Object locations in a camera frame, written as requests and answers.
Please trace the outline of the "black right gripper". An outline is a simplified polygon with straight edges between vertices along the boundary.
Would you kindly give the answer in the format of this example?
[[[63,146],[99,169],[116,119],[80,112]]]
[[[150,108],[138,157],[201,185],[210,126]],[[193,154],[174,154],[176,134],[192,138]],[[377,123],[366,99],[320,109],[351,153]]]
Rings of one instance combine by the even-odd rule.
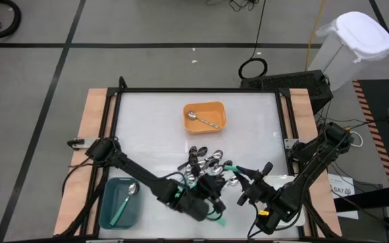
[[[237,204],[243,206],[248,200],[250,203],[261,201],[266,203],[276,195],[276,190],[265,182],[264,177],[273,169],[273,164],[267,162],[262,171],[236,166],[236,178],[242,187],[242,194]]]

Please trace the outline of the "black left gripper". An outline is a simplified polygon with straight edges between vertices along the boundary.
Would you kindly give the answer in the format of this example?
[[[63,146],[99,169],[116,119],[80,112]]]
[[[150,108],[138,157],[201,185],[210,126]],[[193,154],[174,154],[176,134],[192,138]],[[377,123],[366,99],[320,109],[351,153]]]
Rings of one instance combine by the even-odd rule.
[[[202,200],[207,200],[212,204],[212,213],[223,213],[226,210],[226,206],[223,201],[214,194],[213,192],[221,192],[226,184],[226,179],[223,175],[215,175],[212,177],[212,185],[210,186],[210,175],[204,174],[198,178],[198,186],[202,190],[193,190],[193,195]]]

